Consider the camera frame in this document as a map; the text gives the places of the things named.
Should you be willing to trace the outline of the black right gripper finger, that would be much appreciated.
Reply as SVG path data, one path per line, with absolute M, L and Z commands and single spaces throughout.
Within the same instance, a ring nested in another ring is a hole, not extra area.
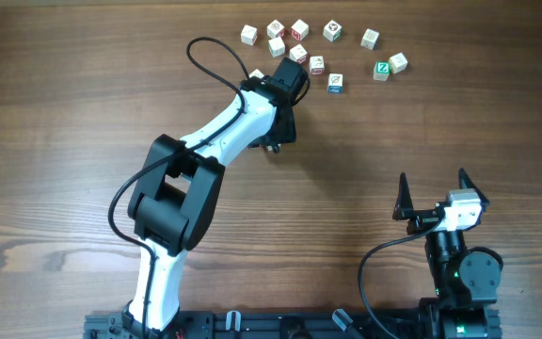
M 396 202 L 394 205 L 392 218 L 394 220 L 412 219 L 415 215 L 415 209 L 410 195 L 407 182 L 407 176 L 402 172 L 399 176 L 399 186 Z
M 463 168 L 460 168 L 458 170 L 458 184 L 459 184 L 460 189 L 473 189 L 477 193 L 482 207 L 490 206 L 490 200 L 471 180 L 471 178 L 469 177 L 469 175 L 466 173 L 466 171 Z

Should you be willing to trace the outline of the wooden block baseball picture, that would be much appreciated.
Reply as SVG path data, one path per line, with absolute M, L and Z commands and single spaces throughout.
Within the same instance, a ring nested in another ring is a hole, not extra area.
M 309 59 L 310 74 L 319 75 L 325 71 L 325 61 L 322 56 L 311 56 Z

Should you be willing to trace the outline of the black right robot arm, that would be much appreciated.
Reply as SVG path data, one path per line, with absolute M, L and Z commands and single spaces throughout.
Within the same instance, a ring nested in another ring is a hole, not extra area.
M 409 235 L 425 237 L 425 255 L 436 296 L 421 299 L 417 332 L 421 338 L 501 338 L 497 302 L 503 259 L 486 247 L 470 248 L 464 232 L 481 223 L 489 199 L 463 170 L 459 188 L 432 209 L 413 206 L 407 177 L 400 175 L 392 218 L 407 222 Z

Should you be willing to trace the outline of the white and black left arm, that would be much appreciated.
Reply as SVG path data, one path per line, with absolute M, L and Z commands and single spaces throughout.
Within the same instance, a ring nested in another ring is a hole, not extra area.
M 310 82 L 300 64 L 284 58 L 272 75 L 242 81 L 231 104 L 198 131 L 153 142 L 127 211 L 143 246 L 135 297 L 122 312 L 135 338 L 169 333 L 186 254 L 211 225 L 226 167 L 244 149 L 278 152 L 295 142 L 293 107 Z

